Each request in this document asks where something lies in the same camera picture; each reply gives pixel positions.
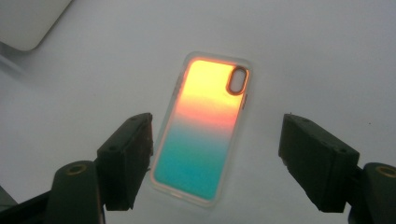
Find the camera cutout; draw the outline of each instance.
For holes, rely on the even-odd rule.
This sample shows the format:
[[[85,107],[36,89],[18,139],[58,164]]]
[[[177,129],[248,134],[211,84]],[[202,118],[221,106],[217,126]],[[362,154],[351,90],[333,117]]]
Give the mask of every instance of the camera cutout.
[[[241,94],[245,89],[247,79],[248,70],[244,67],[235,67],[228,80],[227,91],[232,95]]]

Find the white table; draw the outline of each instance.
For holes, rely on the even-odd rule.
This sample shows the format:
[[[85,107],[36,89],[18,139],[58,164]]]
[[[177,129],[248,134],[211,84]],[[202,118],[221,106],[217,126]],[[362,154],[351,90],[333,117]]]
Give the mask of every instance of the white table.
[[[57,169],[94,160],[132,115],[157,137],[185,56],[253,65],[245,119],[219,203],[151,188],[107,223],[347,223],[323,214],[277,156],[284,113],[312,119],[370,161],[396,165],[396,5],[392,1],[74,1],[42,44],[3,49],[0,184],[18,203]]]

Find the clear phone case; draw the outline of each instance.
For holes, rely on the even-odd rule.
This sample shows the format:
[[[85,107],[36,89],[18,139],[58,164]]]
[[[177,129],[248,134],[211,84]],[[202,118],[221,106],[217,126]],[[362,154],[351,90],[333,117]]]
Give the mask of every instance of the clear phone case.
[[[202,206],[214,204],[250,77],[245,60],[189,54],[155,146],[150,179],[156,189]]]

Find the orange gradient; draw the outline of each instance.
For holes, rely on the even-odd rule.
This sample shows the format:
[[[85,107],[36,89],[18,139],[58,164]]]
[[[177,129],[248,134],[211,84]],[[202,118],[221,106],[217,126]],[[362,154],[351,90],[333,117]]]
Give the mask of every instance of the orange gradient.
[[[227,83],[234,69],[234,65],[224,63],[192,62],[180,91],[177,116],[188,122],[231,130],[243,97],[243,94],[227,92]]]

